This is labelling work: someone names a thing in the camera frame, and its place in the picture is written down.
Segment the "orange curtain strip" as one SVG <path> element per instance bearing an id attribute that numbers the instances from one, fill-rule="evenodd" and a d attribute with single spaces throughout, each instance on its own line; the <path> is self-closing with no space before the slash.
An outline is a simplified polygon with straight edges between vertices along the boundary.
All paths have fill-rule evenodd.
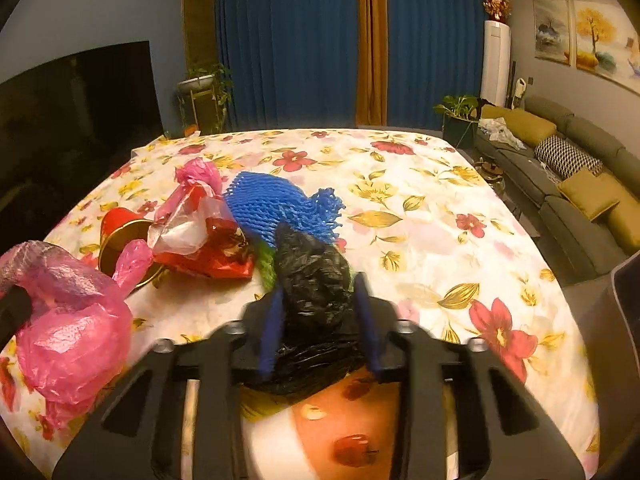
<path id="1" fill-rule="evenodd" d="M 356 123 L 386 126 L 388 110 L 387 0 L 357 0 Z"/>

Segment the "small pink plastic bag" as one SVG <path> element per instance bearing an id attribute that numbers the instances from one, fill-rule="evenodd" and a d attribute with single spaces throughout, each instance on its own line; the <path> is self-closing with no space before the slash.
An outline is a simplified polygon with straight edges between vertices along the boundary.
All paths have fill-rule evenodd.
<path id="1" fill-rule="evenodd" d="M 180 185 L 207 185 L 216 196 L 222 193 L 222 179 L 217 167 L 208 160 L 195 157 L 175 170 L 175 180 Z"/>

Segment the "grey trash bin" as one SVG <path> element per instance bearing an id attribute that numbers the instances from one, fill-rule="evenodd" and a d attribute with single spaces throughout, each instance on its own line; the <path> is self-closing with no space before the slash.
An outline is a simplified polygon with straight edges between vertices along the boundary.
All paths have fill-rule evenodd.
<path id="1" fill-rule="evenodd" d="M 628 478 L 639 470 L 639 256 L 611 271 L 582 317 L 596 389 L 599 472 Z"/>

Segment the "grey sectional sofa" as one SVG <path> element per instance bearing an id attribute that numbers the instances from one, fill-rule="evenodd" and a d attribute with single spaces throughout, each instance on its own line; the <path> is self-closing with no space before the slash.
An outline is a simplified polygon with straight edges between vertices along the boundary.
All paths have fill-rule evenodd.
<path id="1" fill-rule="evenodd" d="M 639 161 L 622 142 L 541 96 L 509 110 L 485 102 L 475 146 L 506 174 L 573 282 L 639 249 Z"/>

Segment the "clear red wrapper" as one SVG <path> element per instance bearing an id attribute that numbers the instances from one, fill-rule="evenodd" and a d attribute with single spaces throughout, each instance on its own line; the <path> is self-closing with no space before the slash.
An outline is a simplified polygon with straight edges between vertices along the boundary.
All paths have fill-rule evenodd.
<path id="1" fill-rule="evenodd" d="M 178 185 L 148 232 L 154 260 L 169 269 L 214 280 L 248 280 L 250 243 L 222 197 L 203 182 Z"/>

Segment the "red flower decoration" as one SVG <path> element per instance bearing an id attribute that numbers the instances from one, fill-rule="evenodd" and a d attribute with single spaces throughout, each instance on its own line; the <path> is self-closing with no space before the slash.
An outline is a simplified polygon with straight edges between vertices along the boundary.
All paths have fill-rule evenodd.
<path id="1" fill-rule="evenodd" d="M 510 0 L 484 0 L 483 8 L 493 21 L 506 24 L 512 13 Z"/>

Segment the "orange patterned paper cup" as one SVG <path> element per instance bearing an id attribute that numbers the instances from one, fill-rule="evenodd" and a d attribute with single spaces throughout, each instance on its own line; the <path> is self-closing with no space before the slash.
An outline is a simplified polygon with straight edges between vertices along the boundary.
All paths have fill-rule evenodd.
<path id="1" fill-rule="evenodd" d="M 294 402 L 241 389 L 251 479 L 388 479 L 400 410 L 398 382 L 366 368 Z"/>

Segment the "yellow cushion far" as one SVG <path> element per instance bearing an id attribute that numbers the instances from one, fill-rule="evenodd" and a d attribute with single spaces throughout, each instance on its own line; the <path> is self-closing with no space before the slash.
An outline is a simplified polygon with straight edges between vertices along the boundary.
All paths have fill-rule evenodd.
<path id="1" fill-rule="evenodd" d="M 530 148 L 536 148 L 543 140 L 556 133 L 556 125 L 547 119 L 526 112 L 521 108 L 510 110 L 500 106 L 485 104 L 480 118 L 503 117 L 514 136 Z"/>

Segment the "blue foam net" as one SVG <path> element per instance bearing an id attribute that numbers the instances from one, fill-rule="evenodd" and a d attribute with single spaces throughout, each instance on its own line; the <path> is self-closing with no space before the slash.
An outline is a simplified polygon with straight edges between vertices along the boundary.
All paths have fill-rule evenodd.
<path id="1" fill-rule="evenodd" d="M 280 223 L 333 244 L 337 240 L 337 222 L 343 201 L 333 188 L 320 188 L 307 196 L 290 180 L 242 171 L 224 191 L 224 201 L 233 219 L 249 236 L 259 237 L 276 246 Z"/>

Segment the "small landscape painting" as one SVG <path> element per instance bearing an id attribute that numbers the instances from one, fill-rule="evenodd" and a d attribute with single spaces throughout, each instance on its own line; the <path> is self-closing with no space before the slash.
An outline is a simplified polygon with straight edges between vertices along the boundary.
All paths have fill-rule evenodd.
<path id="1" fill-rule="evenodd" d="M 570 65 L 570 6 L 567 0 L 533 0 L 535 58 Z"/>

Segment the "patterned cushion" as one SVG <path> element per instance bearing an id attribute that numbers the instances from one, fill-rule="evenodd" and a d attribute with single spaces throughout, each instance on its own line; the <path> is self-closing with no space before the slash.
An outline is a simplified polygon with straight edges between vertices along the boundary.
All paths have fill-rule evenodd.
<path id="1" fill-rule="evenodd" d="M 597 177 L 604 169 L 600 159 L 556 134 L 537 145 L 535 155 L 536 159 L 563 180 L 573 177 L 583 169 L 589 170 Z"/>

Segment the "small black plastic bag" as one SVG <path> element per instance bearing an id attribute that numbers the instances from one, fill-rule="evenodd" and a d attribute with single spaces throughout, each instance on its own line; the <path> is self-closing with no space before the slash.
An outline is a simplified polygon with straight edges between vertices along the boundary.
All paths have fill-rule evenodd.
<path id="1" fill-rule="evenodd" d="M 352 272 L 335 246 L 282 223 L 274 233 L 274 284 L 284 323 L 273 371 L 247 388 L 295 403 L 363 367 L 352 307 Z"/>

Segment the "floral tablecloth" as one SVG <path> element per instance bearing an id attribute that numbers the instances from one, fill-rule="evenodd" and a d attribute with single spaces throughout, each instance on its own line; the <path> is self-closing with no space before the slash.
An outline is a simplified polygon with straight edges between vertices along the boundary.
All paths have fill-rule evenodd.
<path id="1" fill-rule="evenodd" d="M 598 409 L 586 349 L 561 286 L 532 238 L 475 169 L 444 140 L 408 132 L 281 130 L 136 148 L 47 236 L 96 266 L 100 222 L 124 207 L 152 219 L 176 187 L 175 170 L 200 156 L 227 185 L 241 171 L 290 180 L 305 194 L 334 188 L 343 201 L 337 248 L 370 291 L 435 337 L 486 338 L 524 379 L 590 478 L 598 468 Z M 262 296 L 262 283 L 227 286 L 165 274 L 130 296 L 129 363 L 152 342 L 203 339 Z M 29 391 L 15 339 L 1 352 L 1 417 L 37 472 L 52 469 L 85 417 L 55 429 Z"/>

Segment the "tree and ship painting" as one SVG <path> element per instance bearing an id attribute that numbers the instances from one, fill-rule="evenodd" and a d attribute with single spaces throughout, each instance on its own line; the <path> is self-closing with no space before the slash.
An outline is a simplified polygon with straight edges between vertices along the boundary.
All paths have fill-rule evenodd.
<path id="1" fill-rule="evenodd" d="M 619 6 L 573 1 L 576 67 L 639 93 L 639 34 Z"/>

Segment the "red gold-lined cup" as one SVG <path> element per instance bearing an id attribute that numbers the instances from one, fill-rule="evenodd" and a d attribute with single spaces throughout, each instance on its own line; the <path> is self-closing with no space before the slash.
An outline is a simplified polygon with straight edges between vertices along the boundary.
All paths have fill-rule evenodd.
<path id="1" fill-rule="evenodd" d="M 124 207 L 107 211 L 101 223 L 99 270 L 112 276 L 125 246 L 132 240 L 146 240 L 151 224 L 151 220 Z"/>

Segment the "white cloth on sofa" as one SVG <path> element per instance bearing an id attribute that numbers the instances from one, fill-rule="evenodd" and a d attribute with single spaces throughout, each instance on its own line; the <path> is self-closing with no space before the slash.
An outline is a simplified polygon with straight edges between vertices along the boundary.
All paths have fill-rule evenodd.
<path id="1" fill-rule="evenodd" d="M 506 125 L 503 117 L 498 118 L 480 118 L 478 122 L 480 131 L 488 135 L 491 142 L 509 145 L 514 150 L 521 151 L 526 149 L 526 145 L 518 139 Z"/>

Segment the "blue curtain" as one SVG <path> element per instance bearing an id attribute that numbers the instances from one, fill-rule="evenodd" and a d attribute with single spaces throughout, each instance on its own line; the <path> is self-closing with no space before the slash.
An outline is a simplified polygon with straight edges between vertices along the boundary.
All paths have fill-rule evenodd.
<path id="1" fill-rule="evenodd" d="M 484 0 L 387 0 L 387 125 L 435 130 L 444 96 L 475 94 Z M 217 0 L 236 130 L 356 123 L 357 0 Z"/>

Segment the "black television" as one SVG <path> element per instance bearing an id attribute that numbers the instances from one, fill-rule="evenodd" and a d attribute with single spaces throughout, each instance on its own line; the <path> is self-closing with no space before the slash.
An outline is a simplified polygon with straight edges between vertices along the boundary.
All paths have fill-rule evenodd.
<path id="1" fill-rule="evenodd" d="M 145 41 L 67 55 L 2 82 L 2 249 L 41 240 L 162 131 Z"/>

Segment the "yellow cushion back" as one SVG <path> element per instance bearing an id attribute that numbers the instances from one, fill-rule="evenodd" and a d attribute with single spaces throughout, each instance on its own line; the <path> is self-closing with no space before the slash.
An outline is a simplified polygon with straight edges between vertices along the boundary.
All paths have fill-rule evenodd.
<path id="1" fill-rule="evenodd" d="M 617 204 L 608 212 L 606 219 L 608 228 L 626 254 L 632 255 L 638 252 L 640 246 L 638 198 L 608 172 L 602 172 L 598 180 L 603 183 L 605 194 L 617 200 Z"/>

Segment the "white standing air conditioner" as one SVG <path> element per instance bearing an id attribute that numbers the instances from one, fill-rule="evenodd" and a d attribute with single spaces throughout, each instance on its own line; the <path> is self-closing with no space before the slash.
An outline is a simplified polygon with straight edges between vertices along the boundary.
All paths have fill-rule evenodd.
<path id="1" fill-rule="evenodd" d="M 511 67 L 511 29 L 487 20 L 484 24 L 484 56 L 480 97 L 497 106 L 506 104 Z"/>

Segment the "yellow cushion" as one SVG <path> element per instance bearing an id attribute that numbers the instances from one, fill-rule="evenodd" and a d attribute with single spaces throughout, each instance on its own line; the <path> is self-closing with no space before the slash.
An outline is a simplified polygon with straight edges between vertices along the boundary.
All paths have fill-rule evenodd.
<path id="1" fill-rule="evenodd" d="M 556 187 L 590 222 L 597 220 L 620 202 L 606 190 L 605 184 L 587 169 L 563 180 Z"/>
<path id="2" fill-rule="evenodd" d="M 514 136 L 530 148 L 536 148 L 543 140 L 556 133 L 556 125 L 547 119 L 526 112 L 521 108 L 510 110 L 500 106 L 485 104 L 480 118 L 503 117 Z"/>
<path id="3" fill-rule="evenodd" d="M 608 212 L 606 219 L 608 228 L 626 254 L 632 255 L 638 252 L 640 246 L 638 198 L 608 172 L 602 172 L 598 180 L 603 183 L 605 194 L 617 200 L 617 204 Z"/>

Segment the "plant on stand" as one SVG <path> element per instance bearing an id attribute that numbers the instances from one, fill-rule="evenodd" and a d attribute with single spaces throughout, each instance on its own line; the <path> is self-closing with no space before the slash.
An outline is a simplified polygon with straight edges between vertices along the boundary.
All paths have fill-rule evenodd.
<path id="1" fill-rule="evenodd" d="M 184 136 L 224 132 L 232 100 L 230 70 L 221 63 L 195 65 L 177 84 Z"/>

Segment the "potted plant by sofa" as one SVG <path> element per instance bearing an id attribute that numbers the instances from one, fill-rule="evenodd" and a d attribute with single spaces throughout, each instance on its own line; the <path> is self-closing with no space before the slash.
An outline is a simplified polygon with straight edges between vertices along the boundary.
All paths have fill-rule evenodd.
<path id="1" fill-rule="evenodd" d="M 476 96 L 444 96 L 434 106 L 442 115 L 442 137 L 457 150 L 474 148 L 480 104 Z"/>

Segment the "wooden door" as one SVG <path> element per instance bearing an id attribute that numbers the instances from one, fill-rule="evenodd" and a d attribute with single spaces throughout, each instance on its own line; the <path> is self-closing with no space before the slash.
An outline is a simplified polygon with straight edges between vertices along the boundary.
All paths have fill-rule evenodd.
<path id="1" fill-rule="evenodd" d="M 215 0 L 182 0 L 182 19 L 186 71 L 217 63 Z"/>

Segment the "yellow cushion front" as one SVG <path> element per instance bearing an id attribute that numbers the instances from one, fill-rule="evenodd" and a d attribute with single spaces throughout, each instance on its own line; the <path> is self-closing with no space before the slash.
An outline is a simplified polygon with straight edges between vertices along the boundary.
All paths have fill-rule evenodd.
<path id="1" fill-rule="evenodd" d="M 606 190 L 605 184 L 587 169 L 563 180 L 556 187 L 590 222 L 597 220 L 620 202 Z"/>

